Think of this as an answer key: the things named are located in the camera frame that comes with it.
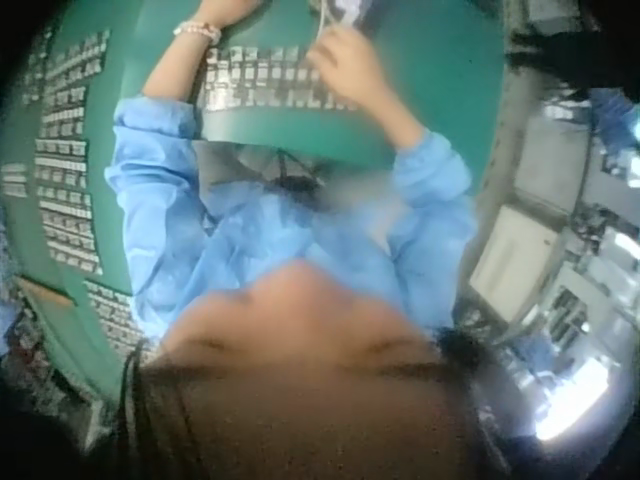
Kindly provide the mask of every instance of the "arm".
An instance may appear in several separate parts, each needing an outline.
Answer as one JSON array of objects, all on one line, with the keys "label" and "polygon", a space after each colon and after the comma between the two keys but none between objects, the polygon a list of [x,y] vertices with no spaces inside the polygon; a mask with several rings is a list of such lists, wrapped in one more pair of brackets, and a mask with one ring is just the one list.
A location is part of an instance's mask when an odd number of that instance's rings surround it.
[{"label": "arm", "polygon": [[465,196],[471,185],[468,169],[451,144],[429,132],[400,101],[373,47],[357,31],[328,29],[309,60],[329,87],[380,126],[398,151],[393,180],[411,210],[393,227],[389,246],[405,305],[424,327],[451,326],[458,267],[476,230]]},{"label": "arm", "polygon": [[[255,0],[203,0],[193,19],[220,28],[237,21]],[[204,248],[204,206],[191,141],[192,105],[183,103],[209,39],[176,37],[151,73],[143,97],[123,100],[115,114],[116,145],[107,182],[124,211],[124,249],[134,315],[144,333],[160,337]]]}]

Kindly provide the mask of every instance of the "white bracelet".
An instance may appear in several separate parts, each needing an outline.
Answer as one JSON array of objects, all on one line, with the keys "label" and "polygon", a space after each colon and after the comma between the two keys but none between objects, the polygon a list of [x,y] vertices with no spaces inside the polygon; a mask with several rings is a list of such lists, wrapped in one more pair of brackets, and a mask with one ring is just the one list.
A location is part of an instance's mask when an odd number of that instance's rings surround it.
[{"label": "white bracelet", "polygon": [[181,33],[197,33],[204,35],[211,39],[212,45],[217,45],[220,42],[220,38],[222,38],[222,32],[219,28],[212,27],[208,23],[203,22],[182,22],[178,25],[178,28],[173,31],[174,35],[180,35]]}]

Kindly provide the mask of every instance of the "blue sleeve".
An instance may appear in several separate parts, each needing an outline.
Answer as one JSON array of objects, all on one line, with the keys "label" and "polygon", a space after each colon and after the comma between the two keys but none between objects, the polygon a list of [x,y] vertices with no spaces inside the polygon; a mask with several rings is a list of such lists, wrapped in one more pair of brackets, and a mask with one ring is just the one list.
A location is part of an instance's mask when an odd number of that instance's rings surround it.
[{"label": "blue sleeve", "polygon": [[427,133],[398,154],[393,181],[410,207],[389,234],[405,307],[421,327],[451,327],[460,261],[476,233],[470,172],[447,139]]},{"label": "blue sleeve", "polygon": [[191,145],[193,107],[139,97],[115,114],[116,146],[105,178],[124,211],[133,316],[158,338],[204,248],[204,206]]}]

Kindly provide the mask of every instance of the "workbench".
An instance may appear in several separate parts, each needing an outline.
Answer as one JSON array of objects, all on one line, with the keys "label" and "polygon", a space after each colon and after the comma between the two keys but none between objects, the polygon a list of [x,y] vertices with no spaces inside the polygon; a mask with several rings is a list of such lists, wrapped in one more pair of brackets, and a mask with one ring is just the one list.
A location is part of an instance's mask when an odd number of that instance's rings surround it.
[{"label": "workbench", "polygon": [[[467,159],[477,182],[489,160],[503,74],[502,27],[466,0],[396,2],[374,40],[404,98],[433,130],[447,135]],[[173,28],[197,0],[75,0],[61,15],[52,55],[87,35],[111,30],[103,72],[88,90],[85,137],[90,147],[88,191],[102,275],[85,274],[49,257],[35,195],[2,196],[20,274],[72,300],[63,306],[30,295],[44,320],[56,366],[100,396],[117,398],[121,359],[110,349],[89,305],[83,280],[131,293],[122,247],[122,213],[103,171],[113,152],[112,118],[120,98],[139,93],[172,37]],[[228,45],[305,48],[315,38],[317,17],[304,0],[274,0],[269,9],[228,32]],[[41,106],[24,106],[16,84],[4,106],[0,162],[27,165],[33,179],[34,139]],[[307,110],[245,109],[210,113],[202,137],[271,145],[361,167],[390,165],[380,133],[358,114]]]}]

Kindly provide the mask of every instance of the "worker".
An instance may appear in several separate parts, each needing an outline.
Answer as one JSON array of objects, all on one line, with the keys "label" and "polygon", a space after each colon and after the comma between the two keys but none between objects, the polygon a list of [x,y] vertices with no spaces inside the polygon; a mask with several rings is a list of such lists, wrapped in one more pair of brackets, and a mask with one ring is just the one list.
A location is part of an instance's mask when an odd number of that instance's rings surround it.
[{"label": "worker", "polygon": [[273,186],[199,196],[185,102],[216,29],[258,4],[202,0],[115,114],[106,179],[124,211],[134,318],[160,346],[142,366],[139,349],[129,358],[124,460],[110,466],[119,478],[472,478],[474,415],[436,342],[475,232],[470,174],[369,41],[331,26],[307,60],[397,151],[393,184],[410,210],[388,252]]}]

